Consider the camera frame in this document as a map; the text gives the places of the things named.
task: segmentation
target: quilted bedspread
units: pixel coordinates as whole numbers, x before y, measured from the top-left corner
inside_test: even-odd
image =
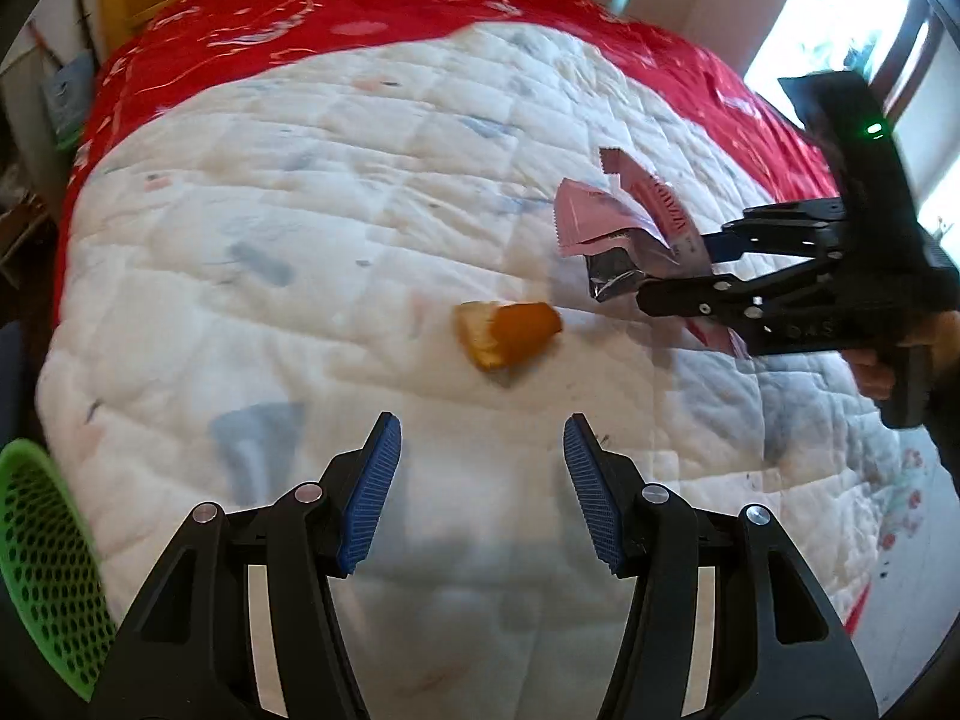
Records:
[[[242,30],[211,20],[265,0],[245,1],[186,0],[113,57],[74,176],[37,397],[112,613],[196,503],[268,504],[392,410],[403,455],[371,555],[334,583],[371,714],[590,717],[632,583],[594,556],[563,464],[579,410],[694,506],[770,507],[846,615],[896,434],[835,354],[737,360],[628,299],[596,305],[582,261],[557,255],[551,205],[565,177],[605,185],[597,149],[619,146],[712,232],[828,191],[819,154],[729,71],[685,92],[722,69],[705,52],[578,0],[401,0],[431,25],[413,33],[379,34],[397,9],[373,0],[361,19],[337,11],[358,0],[284,0]],[[200,59],[178,65],[187,39]],[[295,39],[314,49],[278,42]],[[565,323],[506,379],[450,328],[454,305],[494,299],[547,300]]]

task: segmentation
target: pink candy wrapper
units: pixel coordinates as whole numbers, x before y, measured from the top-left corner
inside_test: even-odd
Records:
[[[713,273],[709,252],[673,189],[619,148],[601,148],[611,191],[570,179],[554,199],[560,256],[587,260],[590,294],[598,301],[635,293],[647,278],[685,278]],[[736,333],[704,317],[686,325],[705,346],[746,357]]]

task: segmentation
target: hand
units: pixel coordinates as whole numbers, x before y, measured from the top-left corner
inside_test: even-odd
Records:
[[[930,314],[902,346],[930,346],[933,380],[960,362],[960,313],[947,311]],[[874,400],[887,400],[894,386],[894,371],[877,360],[875,349],[845,349],[840,352],[850,364],[860,394]]]

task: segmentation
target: floor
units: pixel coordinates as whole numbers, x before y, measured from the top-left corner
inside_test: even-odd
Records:
[[[932,470],[907,538],[880,554],[853,644],[886,712],[917,678],[960,611],[960,506],[942,466]]]
[[[53,333],[53,274],[56,225],[47,221],[16,253],[14,264],[21,277],[20,289],[0,278],[0,326],[18,320],[25,353],[21,437],[44,444],[40,420],[34,408],[34,386]]]

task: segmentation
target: green basket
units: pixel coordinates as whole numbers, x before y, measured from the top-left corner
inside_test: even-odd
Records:
[[[37,648],[83,699],[115,637],[85,528],[53,462],[15,440],[0,453],[0,574]]]

